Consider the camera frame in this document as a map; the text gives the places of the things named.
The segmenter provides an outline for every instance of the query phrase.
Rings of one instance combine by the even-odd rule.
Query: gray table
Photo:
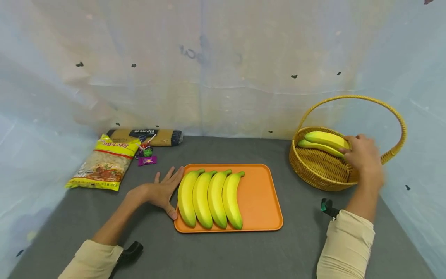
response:
[[[57,278],[82,242],[91,238],[118,207],[125,194],[156,171],[190,163],[262,163],[271,169],[284,217],[282,229],[253,233],[178,233],[166,214],[147,204],[128,226],[122,245],[141,242],[145,249],[119,278],[316,278],[315,270],[330,218],[319,210],[321,198],[343,208],[352,189],[328,193],[310,187],[288,163],[290,141],[186,137],[180,146],[155,148],[157,165],[132,162],[119,192],[76,188],[67,192],[11,279]],[[176,193],[172,203],[176,204]],[[367,278],[433,278],[395,217],[380,199],[376,238]]]

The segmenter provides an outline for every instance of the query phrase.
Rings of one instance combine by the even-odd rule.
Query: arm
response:
[[[172,175],[174,169],[172,167],[161,182],[158,172],[154,183],[145,183],[130,190],[104,226],[91,240],[82,244],[59,279],[108,279],[123,251],[123,248],[117,245],[118,240],[132,214],[143,203],[150,202],[163,208],[170,218],[175,220],[177,212],[170,204],[170,198],[181,181],[184,168],[180,167],[177,173]]]
[[[363,134],[345,139],[351,143],[351,150],[340,151],[359,172],[359,181],[345,210],[328,226],[318,279],[363,279],[375,237],[373,221],[384,185],[379,151],[373,139]]]

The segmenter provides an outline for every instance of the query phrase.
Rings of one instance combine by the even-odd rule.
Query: basket handle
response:
[[[381,155],[381,163],[384,165],[386,162],[388,162],[390,159],[392,159],[399,151],[400,149],[403,147],[404,142],[406,141],[406,137],[407,137],[407,128],[406,128],[406,124],[404,123],[403,117],[401,117],[401,115],[399,114],[399,112],[397,112],[393,107],[391,107],[390,105],[386,104],[383,101],[377,100],[375,98],[371,98],[371,97],[366,97],[366,96],[360,96],[360,95],[343,95],[343,96],[337,96],[337,97],[333,97],[333,98],[329,98],[329,99],[325,99],[323,101],[320,101],[319,103],[315,104],[313,107],[311,107],[302,117],[302,120],[299,124],[299,128],[297,129],[297,131],[299,131],[302,128],[302,125],[304,124],[304,121],[306,120],[306,118],[308,117],[308,115],[310,114],[310,112],[312,112],[315,108],[317,108],[318,106],[331,102],[333,100],[339,100],[339,99],[363,99],[363,100],[367,100],[367,101],[371,101],[373,103],[377,103],[382,105],[383,107],[385,107],[386,109],[388,109],[391,113],[393,113],[393,115],[395,115],[395,117],[398,119],[400,126],[401,126],[401,138],[398,141],[398,143],[392,147],[389,151],[387,151],[386,153]]]

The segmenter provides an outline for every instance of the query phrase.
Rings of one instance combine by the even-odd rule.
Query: black clamp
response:
[[[142,246],[141,243],[139,243],[138,241],[133,242],[129,248],[122,251],[122,254],[119,257],[118,263],[116,265],[122,266],[136,262],[136,260],[142,254],[143,249],[144,246]]]
[[[336,217],[339,214],[339,209],[333,208],[333,201],[330,199],[322,199],[321,211],[328,216],[331,216],[333,220],[336,220]]]

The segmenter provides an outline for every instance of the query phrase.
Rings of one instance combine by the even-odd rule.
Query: candy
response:
[[[157,163],[157,157],[156,156],[140,157],[138,159],[138,165],[139,166],[151,165],[151,164],[156,164],[156,163]]]

